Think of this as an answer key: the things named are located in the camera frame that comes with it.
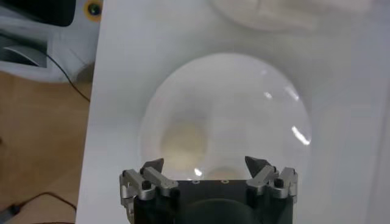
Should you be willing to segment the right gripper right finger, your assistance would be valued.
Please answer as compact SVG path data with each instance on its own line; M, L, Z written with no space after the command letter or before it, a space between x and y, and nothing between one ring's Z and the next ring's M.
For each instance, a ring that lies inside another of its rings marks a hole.
M251 179L246 180L246 186L255 191L256 196L268 193L276 199L292 198L297 200L298 173L292 167L285 167L281 172L265 159L245 156L246 166Z

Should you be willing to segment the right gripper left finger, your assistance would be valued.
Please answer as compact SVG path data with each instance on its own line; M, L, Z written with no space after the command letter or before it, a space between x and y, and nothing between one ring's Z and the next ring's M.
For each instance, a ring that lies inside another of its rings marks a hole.
M134 169L124 170L119 176L119 193L121 201L132 201L135 197L148 201L157 194L163 197L178 198L179 182L165 177L161 172L164 159L147 161L137 172Z

